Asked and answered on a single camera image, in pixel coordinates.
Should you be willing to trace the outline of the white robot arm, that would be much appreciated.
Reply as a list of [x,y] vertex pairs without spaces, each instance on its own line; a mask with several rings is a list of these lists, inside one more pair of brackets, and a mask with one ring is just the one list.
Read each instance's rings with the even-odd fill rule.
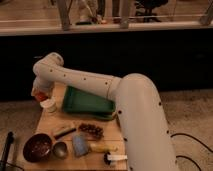
[[51,93],[56,82],[115,103],[125,141],[128,171],[180,171],[167,119],[155,84],[143,74],[122,78],[68,69],[51,52],[33,66],[33,88]]

